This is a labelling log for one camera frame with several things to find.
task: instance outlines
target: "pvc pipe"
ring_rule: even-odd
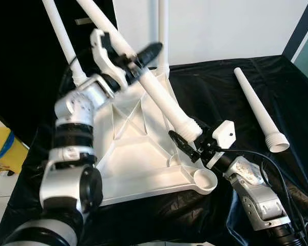
[[[83,10],[90,17],[92,22],[104,32],[109,32],[111,44],[115,51],[119,54],[126,54],[128,57],[136,55],[132,47],[118,32],[115,26],[109,21],[105,14],[101,11],[93,0],[76,0]]]
[[[67,35],[67,32],[65,30],[63,21],[60,17],[56,4],[54,0],[42,0],[42,2],[43,5],[45,6],[52,27],[58,38],[58,41],[60,42],[60,45],[63,49],[66,60],[68,63],[71,63],[71,61],[75,58],[76,54],[73,49],[72,43]],[[76,59],[71,65],[71,70],[72,70],[73,81],[76,86],[80,85],[87,79],[87,76],[83,72],[78,59]]]
[[[159,41],[163,44],[163,49],[159,54],[157,73],[165,73],[169,77],[169,0],[159,0]]]
[[[92,0],[77,0],[77,2],[98,28],[110,34],[112,46],[119,55],[126,54],[130,57],[136,54]],[[175,131],[185,140],[192,142],[202,134],[198,124],[185,114],[149,69],[145,69],[139,82],[173,125]]]
[[[250,83],[246,79],[242,70],[240,68],[235,68],[234,73],[242,87],[248,103],[252,108],[252,111],[257,118],[257,121],[259,122],[263,134],[266,136],[265,142],[269,151],[277,153],[286,150],[290,144],[288,143],[284,134],[278,131],[275,123],[266,111],[264,105],[261,103],[256,92],[253,90]]]

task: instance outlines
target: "yellow box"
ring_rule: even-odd
[[[11,170],[20,173],[27,152],[27,148],[9,128],[0,127],[0,171]]]

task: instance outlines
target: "white wall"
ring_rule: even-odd
[[[169,62],[279,55],[308,0],[170,0]],[[142,49],[158,40],[157,0],[113,0],[118,28]]]

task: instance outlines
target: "white stand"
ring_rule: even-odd
[[[71,41],[67,35],[60,14],[58,13],[56,4],[54,0],[42,0],[42,2],[43,5],[45,6],[52,27],[58,38],[58,41],[60,42],[60,45],[63,49],[66,60],[68,63],[71,63],[71,61],[75,58],[76,54],[71,44]],[[71,65],[71,70],[72,70],[73,82],[76,86],[80,85],[87,79],[86,74],[82,71],[78,59],[76,59]]]
[[[101,30],[110,33],[118,54],[135,55],[129,44],[92,0],[77,0]],[[75,52],[53,0],[43,0],[66,59]],[[160,1],[160,41],[165,49],[160,56],[160,82],[147,69],[126,91],[100,108],[94,119],[94,149],[100,160],[97,168],[103,179],[102,206],[166,194],[195,190],[209,194],[217,186],[215,174],[198,160],[192,163],[170,139],[173,129],[192,142],[202,129],[179,107],[168,80],[167,0]],[[76,60],[73,78],[83,72]]]

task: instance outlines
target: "tile floor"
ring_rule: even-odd
[[[15,187],[18,175],[8,177],[7,172],[0,173],[0,221],[5,212],[10,195]],[[171,242],[147,242],[139,246],[213,246],[209,243],[171,243]]]

